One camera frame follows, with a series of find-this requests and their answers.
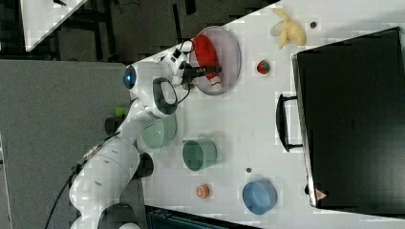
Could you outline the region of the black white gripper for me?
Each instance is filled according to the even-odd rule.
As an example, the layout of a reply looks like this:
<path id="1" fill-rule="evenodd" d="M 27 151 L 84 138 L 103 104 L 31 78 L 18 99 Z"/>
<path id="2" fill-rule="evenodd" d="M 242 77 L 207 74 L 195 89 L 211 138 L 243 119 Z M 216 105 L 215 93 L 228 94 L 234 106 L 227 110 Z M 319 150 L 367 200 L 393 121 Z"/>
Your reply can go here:
<path id="1" fill-rule="evenodd" d="M 172 48 L 168 53 L 159 59 L 159 63 L 169 69 L 169 76 L 173 86 L 186 85 L 192 82 L 192 78 L 207 77 L 213 78 L 216 73 L 222 71 L 222 67 L 201 66 L 193 67 L 197 73 L 191 76 L 191 65 L 187 55 L 178 48 Z"/>

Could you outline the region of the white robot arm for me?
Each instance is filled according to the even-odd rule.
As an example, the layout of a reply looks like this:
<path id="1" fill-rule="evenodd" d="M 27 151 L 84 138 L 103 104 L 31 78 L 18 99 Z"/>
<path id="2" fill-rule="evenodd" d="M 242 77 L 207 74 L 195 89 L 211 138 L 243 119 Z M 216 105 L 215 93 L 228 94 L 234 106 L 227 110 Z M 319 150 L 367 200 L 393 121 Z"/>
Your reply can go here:
<path id="1" fill-rule="evenodd" d="M 78 163 L 69 197 L 79 217 L 70 229 L 140 229 L 133 208 L 120 201 L 139 168 L 135 141 L 145 128 L 177 110 L 176 87 L 221 71 L 214 61 L 192 66 L 177 48 L 157 62 L 141 61 L 125 68 L 123 82 L 135 99 L 117 130 Z"/>

